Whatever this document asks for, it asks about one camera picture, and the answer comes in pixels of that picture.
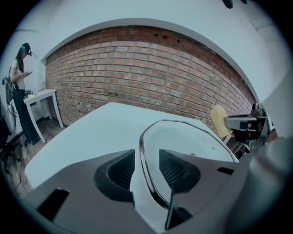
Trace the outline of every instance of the brick wall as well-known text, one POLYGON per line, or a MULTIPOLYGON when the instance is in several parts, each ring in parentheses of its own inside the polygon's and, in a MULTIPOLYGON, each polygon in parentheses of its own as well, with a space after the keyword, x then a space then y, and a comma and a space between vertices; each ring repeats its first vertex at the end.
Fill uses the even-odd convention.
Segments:
POLYGON ((217 133, 214 105, 233 115, 250 112, 255 102, 219 55, 153 27, 108 28, 71 41, 47 58, 46 88, 57 90, 67 125, 113 101, 199 119, 217 133))

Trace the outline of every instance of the woman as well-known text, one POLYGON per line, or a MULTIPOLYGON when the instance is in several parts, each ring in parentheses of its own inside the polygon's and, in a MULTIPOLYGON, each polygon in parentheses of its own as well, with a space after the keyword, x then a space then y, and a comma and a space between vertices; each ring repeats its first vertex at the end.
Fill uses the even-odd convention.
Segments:
POLYGON ((32 143, 32 145, 34 145, 39 141, 40 137, 33 126, 32 120, 28 114, 27 106, 23 102, 25 91, 24 79, 32 73, 24 72, 23 59, 28 54, 31 55, 30 49, 31 48, 28 43, 22 44, 10 67, 9 76, 13 84, 13 101, 18 112, 20 124, 24 135, 27 138, 27 143, 32 143))

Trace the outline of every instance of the backpack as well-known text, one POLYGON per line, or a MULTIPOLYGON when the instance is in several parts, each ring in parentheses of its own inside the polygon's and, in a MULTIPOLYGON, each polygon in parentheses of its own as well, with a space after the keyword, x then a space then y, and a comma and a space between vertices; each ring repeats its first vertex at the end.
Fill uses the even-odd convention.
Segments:
POLYGON ((6 93, 6 103, 9 105, 12 98, 13 98, 13 95, 12 95, 12 89, 13 89, 13 84, 10 80, 10 70, 11 68, 9 69, 9 73, 8 73, 8 76, 7 77, 4 77, 3 80, 2 80, 2 85, 5 85, 5 93, 6 93))

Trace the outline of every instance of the office chair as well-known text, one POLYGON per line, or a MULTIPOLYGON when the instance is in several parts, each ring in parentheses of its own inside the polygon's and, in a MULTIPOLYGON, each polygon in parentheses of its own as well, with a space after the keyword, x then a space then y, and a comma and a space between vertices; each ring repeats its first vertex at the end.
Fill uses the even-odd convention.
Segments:
POLYGON ((2 160, 2 162, 4 163, 4 170, 7 174, 9 174, 9 171, 7 170, 7 160, 8 157, 12 157, 13 159, 15 159, 17 162, 20 162, 20 159, 17 158, 15 156, 15 154, 12 152, 13 149, 16 146, 20 146, 22 147, 22 145, 20 143, 7 143, 7 138, 8 136, 11 135, 11 132, 6 124, 6 121, 4 119, 4 116, 2 116, 1 114, 1 109, 0 109, 0 158, 2 160))

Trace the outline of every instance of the yellow sponge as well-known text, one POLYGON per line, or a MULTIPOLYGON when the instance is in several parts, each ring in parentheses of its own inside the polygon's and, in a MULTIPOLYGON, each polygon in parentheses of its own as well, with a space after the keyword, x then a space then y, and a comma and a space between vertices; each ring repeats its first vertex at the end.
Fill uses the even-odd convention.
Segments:
POLYGON ((224 107, 220 105, 214 106, 211 110, 211 117, 218 131, 219 138, 224 138, 229 135, 229 130, 225 126, 224 118, 228 117, 228 114, 224 107))

